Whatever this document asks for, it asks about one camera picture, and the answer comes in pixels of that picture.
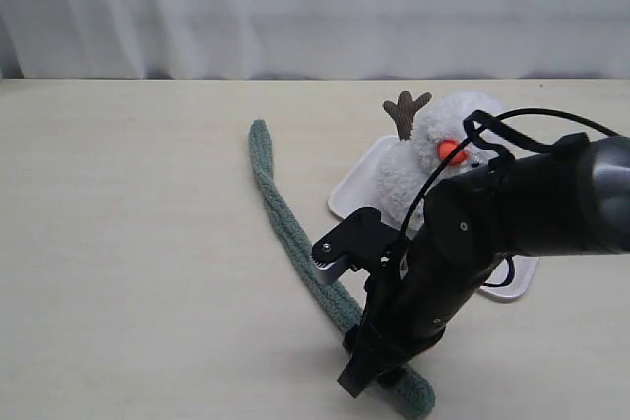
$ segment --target white tray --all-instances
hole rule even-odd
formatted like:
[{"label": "white tray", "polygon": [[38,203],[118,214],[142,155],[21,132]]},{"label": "white tray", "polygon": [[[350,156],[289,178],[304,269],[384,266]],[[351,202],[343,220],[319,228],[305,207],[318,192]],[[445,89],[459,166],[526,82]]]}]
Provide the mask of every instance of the white tray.
[{"label": "white tray", "polygon": [[[328,198],[328,207],[336,217],[346,218],[356,209],[365,206],[379,209],[374,189],[376,165],[383,153],[397,139],[396,135],[388,135],[378,139],[335,187]],[[383,223],[395,228],[398,227],[384,212]],[[510,285],[507,287],[481,287],[479,291],[499,301],[514,301],[527,292],[534,277],[537,264],[538,258],[517,256],[514,258],[516,273],[514,281]],[[488,282],[500,283],[505,280],[506,273],[507,264],[503,262],[492,273]]]}]

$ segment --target stuffed toy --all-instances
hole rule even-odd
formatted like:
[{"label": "stuffed toy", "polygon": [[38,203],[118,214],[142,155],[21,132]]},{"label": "stuffed toy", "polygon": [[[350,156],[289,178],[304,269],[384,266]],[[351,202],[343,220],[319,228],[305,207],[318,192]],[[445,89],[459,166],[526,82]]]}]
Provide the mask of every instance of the stuffed toy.
[{"label": "stuffed toy", "polygon": [[[404,91],[397,103],[388,100],[383,104],[396,124],[399,139],[377,163],[376,199],[379,209],[399,226],[426,179],[466,137],[463,120],[479,109],[492,115],[503,111],[497,100],[476,91],[451,93],[434,102],[431,98],[431,94],[426,93],[413,100],[411,94]],[[495,156],[492,151],[470,144],[456,155],[436,183],[470,171]],[[422,208],[420,205],[415,211],[409,230],[417,231],[421,226]]]}]

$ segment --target reindeer antler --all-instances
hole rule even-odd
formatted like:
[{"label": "reindeer antler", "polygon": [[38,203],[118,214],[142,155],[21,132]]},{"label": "reindeer antler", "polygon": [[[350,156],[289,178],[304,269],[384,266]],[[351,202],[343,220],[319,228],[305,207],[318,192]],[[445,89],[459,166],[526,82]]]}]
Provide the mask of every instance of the reindeer antler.
[{"label": "reindeer antler", "polygon": [[391,100],[386,100],[383,103],[383,108],[396,124],[396,130],[398,131],[398,138],[400,140],[408,140],[411,138],[413,117],[420,108],[429,103],[431,97],[432,95],[427,92],[421,95],[417,100],[413,100],[411,92],[405,90],[398,96],[397,103]]}]

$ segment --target white curtain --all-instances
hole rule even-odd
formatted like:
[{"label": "white curtain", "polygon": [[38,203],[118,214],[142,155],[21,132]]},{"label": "white curtain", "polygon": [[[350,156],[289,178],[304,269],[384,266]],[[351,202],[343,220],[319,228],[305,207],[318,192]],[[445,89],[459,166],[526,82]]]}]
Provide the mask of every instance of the white curtain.
[{"label": "white curtain", "polygon": [[0,0],[28,78],[630,77],[630,0]]}]

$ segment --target gray-green yarn cord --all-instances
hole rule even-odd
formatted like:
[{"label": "gray-green yarn cord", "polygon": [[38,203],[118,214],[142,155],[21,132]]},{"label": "gray-green yarn cord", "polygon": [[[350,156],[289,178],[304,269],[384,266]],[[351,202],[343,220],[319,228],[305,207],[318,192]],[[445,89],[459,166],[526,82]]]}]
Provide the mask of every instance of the gray-green yarn cord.
[{"label": "gray-green yarn cord", "polygon": [[[274,184],[272,140],[263,120],[256,120],[250,128],[249,152],[272,228],[311,295],[345,334],[358,324],[362,310],[339,282],[324,286],[315,278],[310,256],[312,243]],[[435,405],[433,388],[410,366],[405,366],[405,371],[406,375],[388,391],[402,402],[412,418],[426,418]]]}]

